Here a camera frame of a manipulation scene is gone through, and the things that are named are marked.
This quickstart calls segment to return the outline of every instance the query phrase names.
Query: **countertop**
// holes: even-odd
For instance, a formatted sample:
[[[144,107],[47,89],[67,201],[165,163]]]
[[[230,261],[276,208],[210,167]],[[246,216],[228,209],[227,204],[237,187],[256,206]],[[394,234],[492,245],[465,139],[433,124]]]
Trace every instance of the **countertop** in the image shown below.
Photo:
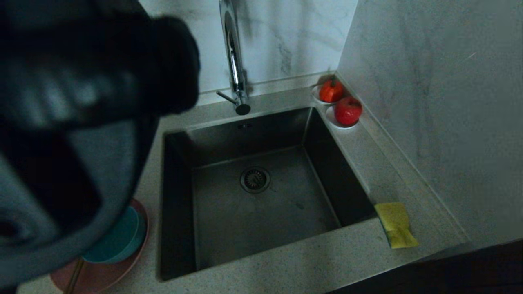
[[[247,116],[222,102],[162,118],[137,187],[135,198],[150,216],[144,252],[120,282],[104,293],[325,293],[414,262],[468,241],[401,150],[365,111],[349,130],[325,120],[327,106],[315,102],[310,88],[251,98]],[[200,128],[302,107],[316,107],[372,203],[401,201],[411,220],[415,248],[390,249],[378,218],[251,255],[177,279],[160,281],[162,139],[165,132]],[[18,293],[60,293],[49,275],[20,285]]]

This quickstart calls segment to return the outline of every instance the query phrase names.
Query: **faucet spout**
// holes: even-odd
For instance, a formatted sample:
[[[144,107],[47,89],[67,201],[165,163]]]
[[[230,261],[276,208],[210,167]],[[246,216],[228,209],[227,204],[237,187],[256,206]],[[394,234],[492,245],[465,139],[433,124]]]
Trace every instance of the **faucet spout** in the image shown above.
[[[220,15],[222,19],[223,39],[225,41],[225,51],[229,62],[229,72],[231,74],[231,92],[233,97],[230,102],[234,104],[236,113],[245,115],[251,110],[247,104],[248,95],[245,87],[245,76],[243,74],[242,56],[240,42],[238,38],[238,26],[236,23],[236,13],[231,0],[220,0]]]

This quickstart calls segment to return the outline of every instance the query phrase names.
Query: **yellow sponge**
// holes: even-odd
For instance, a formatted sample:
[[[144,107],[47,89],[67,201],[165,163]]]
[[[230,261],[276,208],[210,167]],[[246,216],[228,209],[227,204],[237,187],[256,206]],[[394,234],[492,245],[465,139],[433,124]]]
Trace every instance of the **yellow sponge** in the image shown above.
[[[385,228],[392,249],[410,248],[419,245],[409,230],[408,215],[401,202],[380,203],[374,206]]]

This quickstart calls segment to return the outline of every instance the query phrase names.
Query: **sink drain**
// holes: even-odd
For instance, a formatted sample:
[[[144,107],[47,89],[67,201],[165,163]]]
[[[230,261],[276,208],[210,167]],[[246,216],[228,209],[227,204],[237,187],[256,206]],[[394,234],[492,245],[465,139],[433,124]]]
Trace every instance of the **sink drain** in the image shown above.
[[[269,173],[258,166],[249,167],[240,178],[242,188],[249,193],[260,193],[267,189],[270,183]]]

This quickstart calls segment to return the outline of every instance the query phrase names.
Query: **blue bowl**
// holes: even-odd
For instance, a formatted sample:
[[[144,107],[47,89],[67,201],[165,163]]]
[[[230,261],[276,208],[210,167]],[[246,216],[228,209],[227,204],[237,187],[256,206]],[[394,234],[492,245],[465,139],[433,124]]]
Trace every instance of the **blue bowl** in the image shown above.
[[[129,206],[114,227],[82,257],[90,263],[118,263],[140,248],[145,233],[145,219]]]

